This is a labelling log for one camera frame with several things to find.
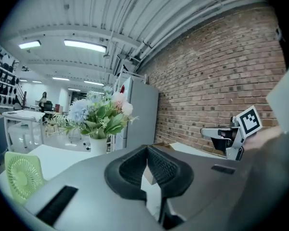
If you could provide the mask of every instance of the flower pot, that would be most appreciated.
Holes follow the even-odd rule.
[[[107,138],[106,139],[101,139],[101,140],[96,140],[90,138],[90,144],[91,144],[91,151],[90,153],[94,156],[99,156],[106,154],[107,150]]]

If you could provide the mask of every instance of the green fan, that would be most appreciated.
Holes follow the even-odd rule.
[[[24,204],[46,182],[39,158],[35,155],[6,152],[4,160],[12,196],[17,202]]]

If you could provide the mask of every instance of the black and white square marker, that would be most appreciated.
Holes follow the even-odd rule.
[[[246,138],[262,128],[261,120],[258,116],[255,106],[248,108],[236,116],[243,133]]]

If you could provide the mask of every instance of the brick wall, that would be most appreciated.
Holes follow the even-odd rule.
[[[227,126],[255,105],[264,127],[277,124],[266,95],[285,73],[267,6],[241,8],[192,28],[163,49],[140,73],[160,91],[156,142],[181,142],[218,153],[203,127]]]

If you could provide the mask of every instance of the pink flower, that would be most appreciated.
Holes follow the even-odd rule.
[[[131,113],[133,112],[133,105],[131,105],[130,103],[128,102],[125,102],[123,105],[122,105],[122,112],[125,116],[130,116]]]
[[[123,93],[115,92],[112,95],[111,101],[117,108],[121,109],[123,104],[127,102],[127,97],[125,97]]]

